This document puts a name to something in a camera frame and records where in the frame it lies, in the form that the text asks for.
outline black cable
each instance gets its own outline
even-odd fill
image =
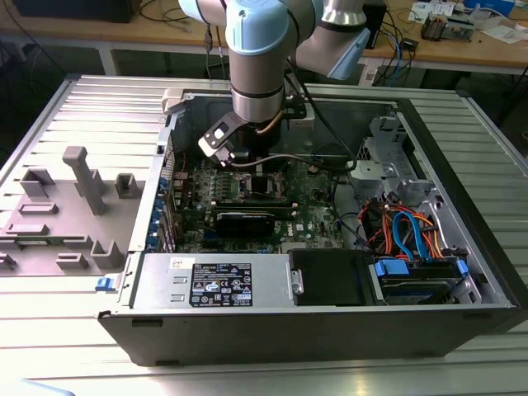
[[[7,64],[6,64],[6,58],[5,58],[4,50],[5,49],[4,49],[3,43],[0,41],[0,53],[1,53],[2,66],[4,68],[6,68]],[[16,112],[19,113],[21,116],[26,116],[24,111],[19,109],[18,106],[15,106],[15,104],[12,101],[11,84],[9,83],[9,74],[8,74],[8,72],[6,72],[6,95],[7,95],[7,104],[10,105],[13,109],[15,109]]]
[[[9,53],[9,51],[7,50],[7,48],[3,45],[3,43],[0,41],[0,50],[2,51],[2,59],[3,59],[3,52],[5,52],[7,55],[9,55],[9,57],[11,58],[11,60],[14,59],[13,55]],[[37,80],[35,78],[33,78],[31,81],[30,79],[24,74],[24,70],[22,68],[22,65],[25,64],[25,62],[12,62],[12,67],[14,68],[17,68],[18,69],[18,73],[21,75],[21,77],[24,79],[24,81],[26,81],[27,83],[31,83],[31,81],[33,83],[36,83],[38,85],[41,85],[42,87],[48,89],[50,92],[52,93],[55,93],[55,90],[52,88],[52,87],[49,87],[47,86],[46,84],[44,84],[43,82],[41,82],[40,80]],[[8,74],[10,73],[10,70],[6,70],[5,72],[5,75],[6,75],[6,79],[8,80]],[[45,97],[42,96],[42,94],[38,93],[34,88],[33,89],[33,92],[36,93],[37,95],[40,95],[43,99],[45,99],[46,101],[50,99],[50,95],[45,95]]]
[[[413,60],[416,56],[416,52],[411,51],[410,49],[408,49],[408,53],[409,53],[409,61],[404,66],[402,66],[402,68],[399,70],[399,75],[396,77],[396,81],[398,81],[402,77],[405,77],[405,79],[403,80],[403,84],[405,84],[405,82],[407,81],[407,78],[409,77],[409,74],[411,73],[411,68],[413,67]],[[408,68],[407,71],[405,73],[401,73],[402,70],[404,70],[405,68]],[[391,78],[395,74],[396,74],[396,69],[393,70],[391,74],[388,74],[385,77]]]
[[[207,24],[207,29],[205,30],[204,37],[204,47],[205,47],[205,69],[207,70],[207,75],[209,80],[212,80],[211,70],[209,68],[210,53],[213,50],[213,35],[211,34],[211,25]]]
[[[6,0],[3,0],[3,6],[6,8],[6,12],[7,14],[9,15],[9,17],[12,19],[13,22],[15,22],[15,25],[18,26],[18,28],[22,31],[22,33],[24,33],[31,41],[33,41],[33,43],[40,48],[40,50],[42,51],[42,54],[46,55],[46,57],[51,61],[52,64],[54,64],[59,70],[60,72],[63,74],[63,76],[66,75],[66,72],[64,71],[63,68],[60,67],[60,65],[55,62],[55,60],[51,57],[50,54],[48,54],[46,52],[46,50],[44,48],[42,48],[42,45],[40,45],[39,43],[36,42],[36,40],[33,38],[33,36],[31,36],[27,31],[26,29],[24,29],[22,27],[22,25],[20,23],[18,23],[17,19],[13,16],[13,14],[11,13],[11,11],[9,10],[9,7],[7,6],[7,1]]]
[[[352,227],[350,227],[347,223],[345,223],[342,219],[343,216],[341,216],[338,212],[337,212],[337,206],[336,206],[336,191],[337,191],[337,186],[339,185],[339,177],[336,177],[336,182],[334,183],[333,185],[333,189],[332,189],[332,210],[333,210],[333,213],[334,215],[336,216],[336,218],[341,222],[341,226],[344,227],[346,230],[348,230],[349,233],[351,233],[352,235],[354,235],[356,237],[356,244],[360,243],[361,245],[363,245],[365,248],[368,248],[368,244],[367,242],[363,239],[363,237],[361,237],[359,235],[359,233],[357,233],[357,231],[355,231],[354,229],[352,229]]]
[[[382,22],[382,24],[383,24],[383,25],[386,25],[386,26],[388,26],[388,27],[392,27],[392,28],[394,29],[394,37],[396,37],[396,41],[397,41],[398,43],[401,43],[402,40],[403,40],[403,33],[402,33],[402,31],[401,31],[398,27],[396,27],[396,24],[394,23],[394,18],[393,18],[393,16],[391,15],[391,13],[389,12],[389,9],[388,9],[388,8],[387,8],[386,15],[389,16],[389,18],[390,18],[390,20],[391,20],[391,23],[388,23],[388,22]],[[386,79],[386,78],[387,78],[387,77],[386,77],[387,72],[389,71],[390,66],[392,65],[393,61],[396,59],[396,56],[398,55],[398,50],[397,50],[395,47],[392,46],[392,43],[391,43],[390,41],[389,41],[389,45],[390,45],[390,47],[394,50],[393,57],[390,59],[389,64],[386,66],[386,68],[385,68],[385,70],[382,72],[382,74],[380,74],[380,75],[378,76],[378,79],[373,83],[373,85],[378,85],[378,84],[380,83],[381,79],[384,80],[384,84],[386,83],[386,81],[387,81],[387,79]]]
[[[176,11],[177,8],[171,8],[170,10],[167,10],[165,11],[165,15],[164,16],[164,19],[157,19],[157,18],[152,18],[151,16],[148,16],[148,15],[145,15],[144,14],[144,9],[149,6],[150,4],[152,4],[153,2],[155,2],[156,0],[148,0],[143,6],[141,6],[139,8],[139,14],[145,18],[145,19],[148,19],[149,21],[154,21],[154,22],[178,22],[178,21],[183,21],[185,19],[189,19],[188,16],[182,16],[181,18],[176,18],[176,19],[172,19],[172,18],[169,18],[167,17],[167,14],[170,12],[170,11]]]
[[[222,53],[222,37],[220,37],[220,29],[216,26],[216,40],[218,40],[218,49],[220,52],[220,63],[222,64],[222,78],[226,79],[225,66],[224,66],[224,54]]]
[[[528,64],[526,65],[524,71],[522,72],[521,76],[513,86],[513,89],[511,90],[511,94],[508,97],[506,103],[502,106],[501,111],[499,112],[499,115],[497,117],[497,124],[500,126],[506,118],[512,113],[513,109],[515,109],[516,103],[517,103],[517,90],[521,86],[522,79],[526,76],[526,73],[528,72]],[[523,97],[522,93],[524,93],[525,89],[520,90],[520,96]]]
[[[311,161],[309,159],[300,157],[299,155],[295,155],[295,154],[276,154],[276,155],[271,155],[270,157],[259,159],[258,161],[254,161],[252,163],[231,163],[231,166],[238,167],[238,168],[255,167],[256,165],[261,165],[263,163],[267,163],[268,161],[273,161],[274,159],[279,159],[279,158],[294,159],[295,161],[301,161],[302,163],[307,163],[308,165],[317,167],[323,171],[329,171],[329,172],[334,172],[334,173],[347,173],[347,172],[350,172],[356,169],[356,163],[354,163],[350,167],[330,167],[328,165],[324,165],[321,162]]]
[[[317,104],[315,103],[314,99],[312,98],[312,95],[310,95],[308,88],[304,85],[302,80],[299,78],[299,74],[297,73],[297,70],[295,69],[294,65],[291,63],[289,59],[286,59],[288,64],[291,67],[291,71],[294,74],[295,78],[297,78],[297,81],[299,82],[299,85],[301,88],[303,88],[304,95],[306,96],[306,99],[308,99],[308,102],[313,107],[313,111],[315,111],[315,114],[319,117],[321,122],[323,122],[324,126],[326,126],[327,130],[332,134],[332,136],[346,149],[346,151],[350,155],[350,160],[353,161],[353,165],[351,166],[350,170],[356,169],[357,165],[357,158],[356,155],[352,152],[351,148],[348,147],[348,145],[345,143],[345,141],[339,136],[339,134],[335,131],[335,129],[328,123],[328,121],[324,118],[323,113],[319,110]]]
[[[289,83],[289,85],[292,87],[292,89],[295,91],[295,93],[297,95],[300,95],[299,89],[297,89],[297,87],[295,86],[294,82],[291,81],[291,78],[290,78],[290,76],[288,74],[284,75],[284,80],[286,80]]]

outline motherboard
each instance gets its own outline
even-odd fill
[[[176,166],[167,203],[176,252],[342,248],[327,172],[297,162],[273,172],[224,171],[206,160],[185,165]]]

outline floor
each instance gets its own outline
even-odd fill
[[[93,49],[46,47],[45,50],[67,73],[103,74],[99,56]],[[18,145],[63,79],[60,71],[40,49],[27,46],[25,52],[25,63],[10,62],[0,69],[0,163],[3,163]],[[206,78],[203,55],[170,54],[170,64],[167,63],[167,56],[162,53],[116,51],[116,56],[123,75]],[[219,57],[212,57],[210,63],[212,77],[222,78],[222,70],[218,67]],[[361,66],[346,83],[356,84],[360,73]],[[422,75],[423,71],[412,71],[406,81],[400,79],[395,86],[401,87],[405,82],[407,87],[416,87]],[[459,75],[453,72],[431,71],[427,73],[422,86],[432,89],[452,88],[453,81],[458,77]],[[330,83],[326,78],[309,73],[303,78]],[[462,77],[456,88],[469,92],[494,120],[508,98],[514,82],[510,76],[472,73]],[[518,103],[501,127],[502,132],[524,156],[528,154],[528,143],[522,138],[522,134],[528,132],[527,109],[528,96]]]

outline power supply label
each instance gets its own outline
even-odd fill
[[[195,264],[192,266],[192,307],[251,307],[251,264]]]

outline blue latch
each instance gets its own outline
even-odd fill
[[[105,276],[99,278],[96,285],[96,291],[114,291],[115,280],[112,278],[107,278]]]
[[[167,179],[165,177],[160,177],[159,178],[159,186],[163,187],[165,189],[168,188],[168,181],[167,181]]]
[[[148,232],[149,233],[156,233],[159,230],[159,222],[157,220],[154,220],[149,226],[148,226]]]
[[[154,209],[162,209],[163,208],[163,201],[160,199],[154,200]]]
[[[459,268],[460,274],[462,274],[462,276],[467,276],[469,274],[468,265],[464,262],[464,260],[457,260],[456,266]]]
[[[162,211],[161,210],[154,210],[152,212],[152,218],[154,220],[160,220],[162,218]]]
[[[154,237],[153,235],[147,235],[147,244],[153,246],[157,245],[158,238]]]
[[[404,260],[385,258],[374,264],[377,276],[383,275],[409,275],[409,269]]]

